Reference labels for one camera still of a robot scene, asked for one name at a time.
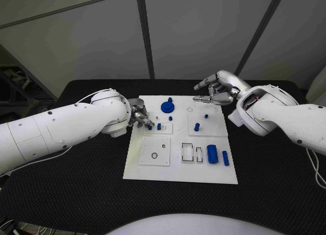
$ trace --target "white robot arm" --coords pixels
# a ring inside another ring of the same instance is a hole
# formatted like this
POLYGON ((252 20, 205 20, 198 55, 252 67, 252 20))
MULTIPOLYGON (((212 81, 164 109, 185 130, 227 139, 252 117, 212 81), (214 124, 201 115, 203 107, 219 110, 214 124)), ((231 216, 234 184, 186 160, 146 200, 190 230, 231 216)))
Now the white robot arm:
POLYGON ((326 155, 326 107, 299 105, 278 87, 251 87, 225 70, 209 76, 195 90, 205 86, 209 86, 209 96, 195 96, 193 100, 228 105, 235 98, 237 108, 228 118, 238 127, 245 125, 257 135, 265 136, 278 126, 293 143, 326 155))
POLYGON ((101 90, 91 104, 75 103, 0 125, 0 175, 36 158, 94 138, 101 132, 118 137, 139 121, 154 125, 141 99, 126 99, 101 90))

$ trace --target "black mat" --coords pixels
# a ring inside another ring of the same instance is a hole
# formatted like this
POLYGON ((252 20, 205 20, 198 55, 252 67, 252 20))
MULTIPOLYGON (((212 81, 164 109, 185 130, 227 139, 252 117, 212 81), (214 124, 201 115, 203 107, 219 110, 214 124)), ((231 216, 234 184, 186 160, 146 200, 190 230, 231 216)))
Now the black mat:
MULTIPOLYGON (((127 97, 198 95, 198 81, 82 80, 69 83, 56 107, 113 87, 127 97)), ((278 85, 299 102, 304 97, 291 82, 278 85)), ((224 114, 234 105, 224 107, 224 114)), ((315 181, 306 151, 280 129, 265 137, 227 119, 238 185, 123 180, 131 130, 111 138, 100 134, 58 159, 16 173, 0 193, 0 215, 61 230, 102 234, 134 220, 166 213, 227 216, 286 234, 326 234, 326 190, 315 181)), ((320 157, 326 178, 326 157, 320 157)))

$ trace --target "white board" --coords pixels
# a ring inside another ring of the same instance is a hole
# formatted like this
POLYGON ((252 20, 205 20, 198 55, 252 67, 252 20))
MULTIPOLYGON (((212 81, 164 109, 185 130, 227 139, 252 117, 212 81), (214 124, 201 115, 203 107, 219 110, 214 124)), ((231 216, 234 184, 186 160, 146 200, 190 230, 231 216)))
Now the white board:
POLYGON ((192 96, 141 95, 140 98, 146 103, 149 118, 156 124, 152 129, 154 132, 149 131, 144 126, 133 128, 123 178, 133 180, 238 184, 221 107, 214 104, 195 103, 192 96), (166 114, 162 112, 162 103, 167 101, 169 97, 173 100, 175 110, 170 114, 166 114), (198 135, 190 136, 189 123, 195 122, 196 117, 201 118, 199 123, 202 128, 198 131, 198 135), (167 134, 164 131, 157 131, 159 123, 172 123, 172 134, 167 134), (214 134, 214 128, 211 129, 211 127, 216 127, 215 130, 221 131, 221 134, 216 131, 214 134), (164 149, 162 148, 163 144, 157 138, 167 139, 170 148, 169 161, 163 161, 166 160, 166 155, 163 156, 164 159, 160 159, 160 154, 157 154, 157 157, 154 155, 154 158, 146 159, 147 164, 143 165, 140 164, 143 155, 152 156, 154 152, 167 150, 167 146, 164 149), (193 146, 193 161, 188 162, 188 164, 182 161, 183 143, 190 143, 193 146), (208 162, 206 146, 211 144, 216 146, 218 164, 208 162), (199 147, 202 148, 201 163, 196 162, 196 148, 199 147), (222 151, 228 152, 229 166, 224 164, 222 151))

